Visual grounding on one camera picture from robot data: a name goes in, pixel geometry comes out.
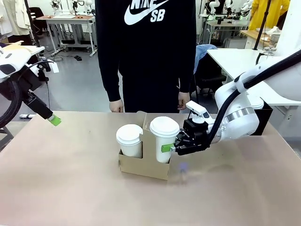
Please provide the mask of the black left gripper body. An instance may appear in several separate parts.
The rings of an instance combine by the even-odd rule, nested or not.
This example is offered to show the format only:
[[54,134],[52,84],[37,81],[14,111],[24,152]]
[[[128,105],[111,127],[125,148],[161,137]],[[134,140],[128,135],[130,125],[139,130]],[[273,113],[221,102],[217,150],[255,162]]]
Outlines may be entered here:
[[18,85],[14,91],[14,99],[30,99],[33,92],[42,85],[39,77],[31,70],[26,71],[22,76],[21,72],[16,72],[14,81]]

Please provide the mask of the person's right hand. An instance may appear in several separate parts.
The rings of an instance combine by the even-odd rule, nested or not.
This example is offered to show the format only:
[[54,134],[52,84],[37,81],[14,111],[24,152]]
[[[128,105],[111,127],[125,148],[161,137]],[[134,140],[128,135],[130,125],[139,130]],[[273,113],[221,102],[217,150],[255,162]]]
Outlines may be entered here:
[[109,108],[113,113],[122,113],[124,111],[123,101],[121,99],[118,101],[110,101]]

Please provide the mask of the person's left hand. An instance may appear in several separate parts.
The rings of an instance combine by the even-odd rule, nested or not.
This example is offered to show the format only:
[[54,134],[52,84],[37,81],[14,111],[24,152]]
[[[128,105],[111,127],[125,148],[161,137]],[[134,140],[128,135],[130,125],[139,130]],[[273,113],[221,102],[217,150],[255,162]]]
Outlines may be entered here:
[[190,101],[190,94],[179,92],[178,94],[178,110],[184,110],[186,108],[186,104]]

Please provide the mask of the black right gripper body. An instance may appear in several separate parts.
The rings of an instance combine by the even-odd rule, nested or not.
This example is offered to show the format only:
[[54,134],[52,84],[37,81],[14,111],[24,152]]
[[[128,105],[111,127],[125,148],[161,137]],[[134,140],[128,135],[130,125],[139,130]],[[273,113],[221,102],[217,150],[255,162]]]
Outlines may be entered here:
[[208,144],[208,123],[195,123],[192,119],[184,121],[184,131],[188,137],[188,143],[185,144],[185,153],[195,153],[206,150]]

